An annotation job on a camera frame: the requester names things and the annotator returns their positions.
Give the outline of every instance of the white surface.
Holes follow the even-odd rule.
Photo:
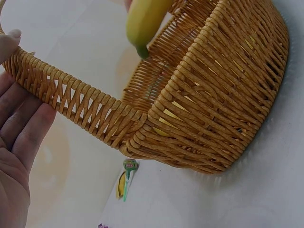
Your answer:
[[[290,30],[288,69],[244,155],[213,176],[142,161],[127,202],[113,191],[101,222],[110,228],[304,227],[304,2],[274,2]]]
[[[26,51],[118,97],[138,61],[125,18],[123,0],[7,0],[1,22],[22,30]],[[30,176],[27,227],[96,227],[123,159],[57,115]]]

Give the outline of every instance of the fingernail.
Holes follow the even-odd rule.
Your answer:
[[[9,35],[14,37],[15,39],[18,39],[21,37],[21,31],[19,29],[14,29],[9,32]]]

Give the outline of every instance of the wicker basket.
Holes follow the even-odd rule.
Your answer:
[[[128,157],[219,173],[241,156],[270,111],[288,57],[287,29],[271,0],[177,0],[170,11],[122,101],[21,48],[3,65],[32,94]]]

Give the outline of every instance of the yellow banana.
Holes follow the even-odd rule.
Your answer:
[[[133,0],[126,24],[127,37],[141,58],[147,58],[153,39],[174,0]]]

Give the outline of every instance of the hand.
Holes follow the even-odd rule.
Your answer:
[[[21,32],[0,35],[0,63],[10,57]],[[30,204],[29,173],[56,112],[7,73],[0,75],[0,227],[24,228]]]
[[[132,0],[124,0],[124,4],[125,4],[125,7],[127,8],[127,11],[129,11],[131,3],[132,3]]]

